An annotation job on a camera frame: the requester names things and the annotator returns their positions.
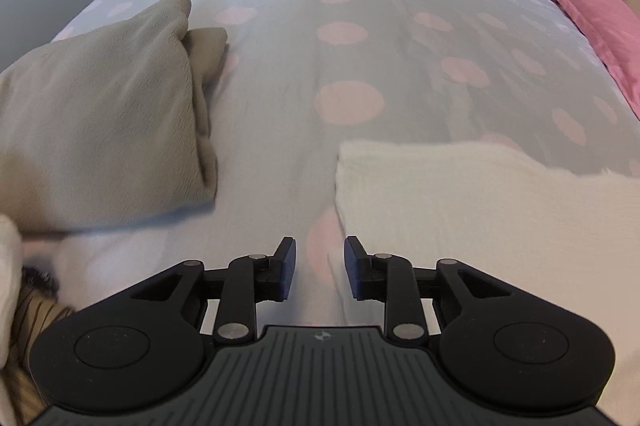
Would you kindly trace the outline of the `white textured muslin garment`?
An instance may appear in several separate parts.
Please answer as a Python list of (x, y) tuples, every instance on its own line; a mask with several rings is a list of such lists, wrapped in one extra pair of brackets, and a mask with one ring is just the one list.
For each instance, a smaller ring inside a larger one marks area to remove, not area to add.
[(599, 402), (639, 420), (639, 182), (551, 168), (486, 142), (342, 144), (335, 204), (369, 253), (456, 258), (598, 324), (616, 361)]

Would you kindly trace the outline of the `brown striped garment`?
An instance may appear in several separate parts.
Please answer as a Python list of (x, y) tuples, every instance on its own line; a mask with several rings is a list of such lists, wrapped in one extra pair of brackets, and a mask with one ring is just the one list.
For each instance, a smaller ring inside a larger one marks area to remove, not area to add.
[(48, 273), (24, 267), (10, 328), (9, 350), (1, 368), (1, 424), (27, 425), (46, 404), (32, 380), (29, 354), (38, 336), (75, 310), (58, 301), (58, 282)]

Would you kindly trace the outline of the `white fluffy garment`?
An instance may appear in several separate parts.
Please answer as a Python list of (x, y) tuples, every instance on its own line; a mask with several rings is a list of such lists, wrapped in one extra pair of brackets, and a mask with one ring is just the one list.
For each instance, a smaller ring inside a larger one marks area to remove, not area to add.
[(20, 232), (6, 215), (0, 221), (0, 363), (9, 357), (11, 328), (22, 286), (23, 244)]

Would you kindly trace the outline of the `beige folded garment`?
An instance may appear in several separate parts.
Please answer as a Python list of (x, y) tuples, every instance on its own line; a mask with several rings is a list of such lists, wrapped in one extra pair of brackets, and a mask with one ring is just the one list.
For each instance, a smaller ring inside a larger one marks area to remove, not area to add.
[(1, 75), (1, 211), (27, 233), (118, 227), (210, 203), (206, 86), (227, 33), (190, 0), (35, 48)]

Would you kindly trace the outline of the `pink pillow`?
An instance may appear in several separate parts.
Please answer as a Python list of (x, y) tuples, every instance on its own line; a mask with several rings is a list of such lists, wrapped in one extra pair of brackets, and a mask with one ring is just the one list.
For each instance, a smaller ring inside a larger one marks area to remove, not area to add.
[(639, 117), (639, 19), (623, 0), (553, 0), (586, 37)]

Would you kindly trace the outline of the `grey bedsheet with pink dots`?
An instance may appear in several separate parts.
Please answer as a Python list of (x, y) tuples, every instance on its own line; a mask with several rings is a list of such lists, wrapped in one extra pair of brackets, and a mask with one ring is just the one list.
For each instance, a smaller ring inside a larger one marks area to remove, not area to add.
[[(94, 0), (80, 34), (157, 0)], [(91, 305), (186, 258), (209, 268), (298, 246), (293, 294), (269, 323), (366, 322), (342, 284), (334, 206), (347, 140), (486, 142), (578, 175), (639, 171), (639, 123), (585, 37), (551, 0), (192, 0), (229, 55), (209, 97), (216, 201), (129, 229), (32, 239), (27, 261)]]

